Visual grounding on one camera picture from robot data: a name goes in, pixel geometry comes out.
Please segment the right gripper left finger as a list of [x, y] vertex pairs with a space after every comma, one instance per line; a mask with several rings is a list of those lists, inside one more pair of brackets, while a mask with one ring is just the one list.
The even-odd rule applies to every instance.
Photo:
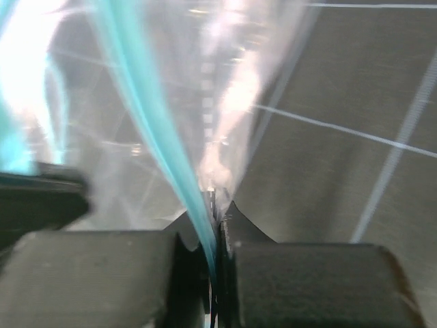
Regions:
[[186, 215], [163, 230], [30, 232], [1, 265], [1, 326], [203, 327], [208, 292]]

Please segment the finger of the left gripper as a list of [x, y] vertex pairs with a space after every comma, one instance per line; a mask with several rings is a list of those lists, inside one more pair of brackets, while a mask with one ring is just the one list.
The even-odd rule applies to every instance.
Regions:
[[27, 233], [62, 229], [89, 212], [89, 183], [72, 167], [38, 163], [35, 176], [1, 174], [1, 252]]

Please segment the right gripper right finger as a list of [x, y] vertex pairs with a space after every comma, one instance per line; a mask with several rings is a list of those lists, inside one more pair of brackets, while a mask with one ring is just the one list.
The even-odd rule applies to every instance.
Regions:
[[219, 327], [424, 327], [398, 259], [369, 243], [278, 243], [232, 204], [220, 224]]

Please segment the clear zip bag blue zipper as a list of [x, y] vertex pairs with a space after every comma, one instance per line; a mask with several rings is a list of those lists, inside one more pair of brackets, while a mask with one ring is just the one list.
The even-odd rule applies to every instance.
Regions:
[[306, 40], [312, 1], [2, 1], [1, 174], [89, 183], [89, 212], [39, 231], [163, 230], [186, 215], [218, 321], [220, 224], [257, 103]]

